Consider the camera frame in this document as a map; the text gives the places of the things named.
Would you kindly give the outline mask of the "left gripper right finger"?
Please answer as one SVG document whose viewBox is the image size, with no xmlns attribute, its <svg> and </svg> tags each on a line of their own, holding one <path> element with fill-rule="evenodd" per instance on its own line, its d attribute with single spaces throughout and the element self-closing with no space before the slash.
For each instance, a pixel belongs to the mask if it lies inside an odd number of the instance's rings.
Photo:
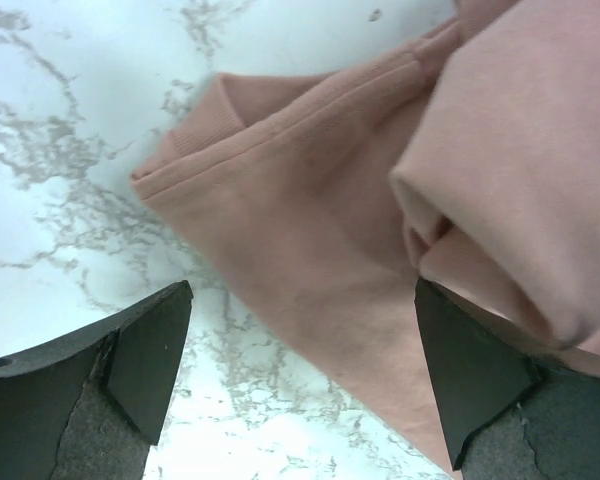
<svg viewBox="0 0 600 480">
<path fill-rule="evenodd" d="M 600 355 L 549 348 L 425 280 L 415 307 L 454 470 L 466 479 L 600 479 Z"/>
</svg>

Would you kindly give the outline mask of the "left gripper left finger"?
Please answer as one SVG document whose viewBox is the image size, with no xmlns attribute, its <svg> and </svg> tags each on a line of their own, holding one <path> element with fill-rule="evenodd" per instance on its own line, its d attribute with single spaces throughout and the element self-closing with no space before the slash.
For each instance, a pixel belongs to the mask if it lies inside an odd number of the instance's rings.
<svg viewBox="0 0 600 480">
<path fill-rule="evenodd" d="M 158 444 L 193 293 L 181 281 L 0 357 L 0 480 L 140 479 Z"/>
</svg>

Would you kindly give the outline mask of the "pink t shirt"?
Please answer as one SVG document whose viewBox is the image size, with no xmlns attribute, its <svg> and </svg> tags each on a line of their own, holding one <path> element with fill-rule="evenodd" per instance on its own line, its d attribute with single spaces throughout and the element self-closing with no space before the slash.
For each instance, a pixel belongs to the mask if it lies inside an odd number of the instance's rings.
<svg viewBox="0 0 600 480">
<path fill-rule="evenodd" d="M 600 1 L 460 1 L 363 64 L 220 74 L 131 182 L 282 341 L 466 479 L 416 284 L 600 355 Z"/>
</svg>

